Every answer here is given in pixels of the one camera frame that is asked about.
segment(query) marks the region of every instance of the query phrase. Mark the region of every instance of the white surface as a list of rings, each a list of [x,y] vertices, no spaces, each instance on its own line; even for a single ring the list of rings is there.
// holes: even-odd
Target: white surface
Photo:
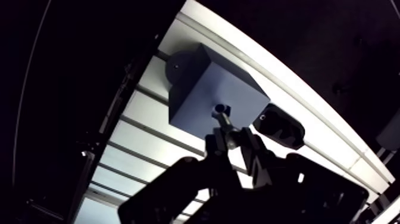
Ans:
[[[85,198],[75,224],[120,224],[117,209]]]
[[[238,50],[266,69],[266,73],[263,75],[295,96],[303,105],[307,105],[307,109],[318,114],[320,119],[329,122],[330,126],[335,127],[338,132],[347,137],[360,151],[364,152],[368,149],[367,144],[354,132],[350,125],[322,99],[322,97],[311,89],[292,70],[261,45],[253,41],[249,36],[222,19],[219,15],[193,0],[186,1],[181,11],[222,37],[225,41],[235,46]]]
[[[400,197],[398,197],[390,206],[383,211],[372,224],[388,224],[400,213]]]
[[[92,180],[128,195],[134,195],[145,186],[142,183],[125,178],[101,167],[96,168]]]
[[[194,49],[198,43],[204,43],[208,47],[217,51],[236,65],[247,71],[267,93],[271,100],[299,120],[306,132],[305,139],[312,142],[316,147],[325,151],[333,159],[337,160],[345,167],[350,168],[356,161],[358,155],[332,132],[323,122],[316,118],[311,112],[303,107],[294,98],[280,89],[277,85],[244,63],[220,45],[206,38],[204,35],[193,30],[182,22],[175,20],[162,40],[159,49],[167,54],[173,54],[183,49]],[[147,86],[149,89],[160,89],[159,86]]]
[[[192,201],[187,205],[185,209],[183,209],[183,213],[186,214],[194,214],[203,204],[198,203],[196,201]]]
[[[380,176],[363,159],[359,159],[350,169],[350,172],[365,180],[380,193],[383,193],[383,191],[389,187],[389,184],[380,178]]]
[[[139,81],[139,86],[143,86],[160,98],[168,100],[170,84],[165,76],[165,61],[153,56]]]
[[[100,194],[107,194],[107,195],[110,195],[112,197],[118,198],[121,201],[126,201],[126,200],[129,199],[128,197],[125,197],[125,196],[122,196],[120,194],[114,193],[112,191],[109,191],[109,190],[104,189],[104,188],[102,188],[100,186],[94,185],[92,183],[89,184],[89,187],[92,188],[93,190],[95,190],[96,192],[100,193]]]
[[[119,171],[128,173],[147,182],[153,181],[158,175],[165,171],[165,169],[159,166],[126,154],[109,145],[105,147],[100,163],[111,166]]]
[[[256,68],[263,76],[290,94],[291,97],[306,107],[308,111],[317,116],[319,120],[340,136],[357,154],[364,156],[363,152],[369,149],[367,144],[321,96],[275,56],[226,20],[195,1],[187,1],[181,12],[181,14],[177,15],[179,20],[190,24],[196,30],[200,30],[233,55],[246,61],[253,68]],[[391,181],[391,175],[387,176],[386,172],[376,167],[368,158],[364,157],[364,159],[384,179]]]
[[[390,183],[395,181],[395,177],[391,174],[391,172],[386,168],[386,166],[380,161],[378,156],[372,151],[370,148],[364,153],[364,155],[373,162],[376,167],[389,179]]]
[[[186,156],[195,157],[198,160],[203,159],[200,155],[180,148],[123,121],[117,123],[110,141],[168,166]]]
[[[166,105],[140,92],[133,93],[123,114],[186,145],[204,151],[205,144],[202,139],[168,123],[168,107]]]

